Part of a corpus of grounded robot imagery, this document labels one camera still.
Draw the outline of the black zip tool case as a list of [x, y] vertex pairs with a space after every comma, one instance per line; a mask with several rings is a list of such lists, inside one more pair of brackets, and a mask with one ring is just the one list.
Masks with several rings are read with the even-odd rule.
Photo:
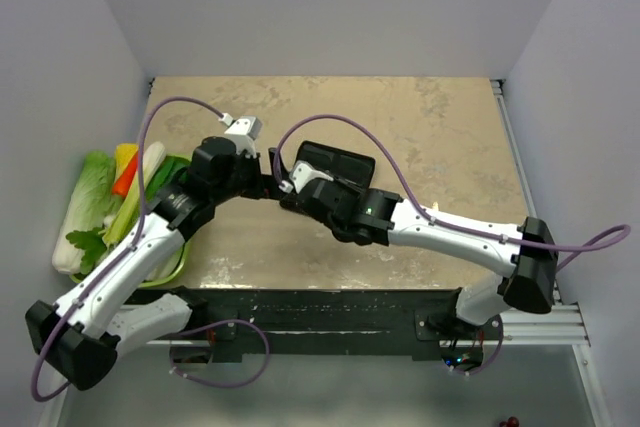
[[375, 159], [370, 156], [308, 140], [303, 141], [297, 150], [294, 164], [299, 161], [332, 177], [339, 177], [353, 187], [355, 193], [370, 187], [376, 166]]

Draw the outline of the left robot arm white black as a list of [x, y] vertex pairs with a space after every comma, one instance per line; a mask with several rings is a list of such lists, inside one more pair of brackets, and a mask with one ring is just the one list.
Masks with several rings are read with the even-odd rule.
[[116, 361], [148, 342], [179, 333], [200, 337], [207, 327], [206, 308], [186, 291], [123, 312], [125, 301], [146, 276], [179, 250], [216, 208], [234, 198], [261, 199], [269, 193], [254, 140], [227, 132], [202, 141], [192, 155], [184, 179], [161, 189], [143, 211], [132, 232], [94, 271], [54, 304], [35, 302], [25, 320], [38, 358], [31, 377], [33, 397], [39, 372], [49, 364], [70, 385], [88, 390]]

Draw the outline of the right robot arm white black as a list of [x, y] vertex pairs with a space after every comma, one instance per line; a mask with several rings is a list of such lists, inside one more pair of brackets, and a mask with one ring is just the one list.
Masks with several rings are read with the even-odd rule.
[[536, 218], [521, 225], [477, 221], [317, 172], [296, 173], [281, 188], [340, 242], [421, 248], [488, 269], [487, 279], [462, 288], [433, 323], [456, 339], [469, 339], [510, 308], [530, 314], [552, 309], [557, 255], [546, 224]]

